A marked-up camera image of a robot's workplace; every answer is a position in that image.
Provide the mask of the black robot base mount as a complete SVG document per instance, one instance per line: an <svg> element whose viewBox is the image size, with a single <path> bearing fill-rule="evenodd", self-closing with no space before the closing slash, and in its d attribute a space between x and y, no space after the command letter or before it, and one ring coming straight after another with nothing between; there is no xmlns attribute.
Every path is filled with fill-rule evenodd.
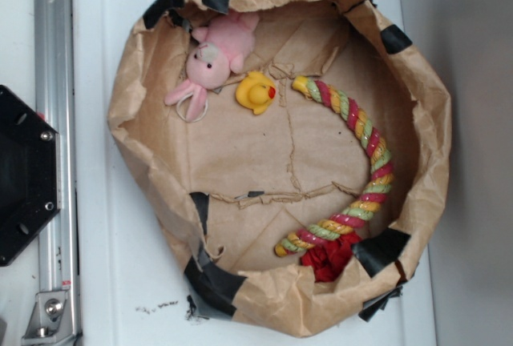
<svg viewBox="0 0 513 346"><path fill-rule="evenodd" d="M1 86L1 265L59 212L59 133Z"/></svg>

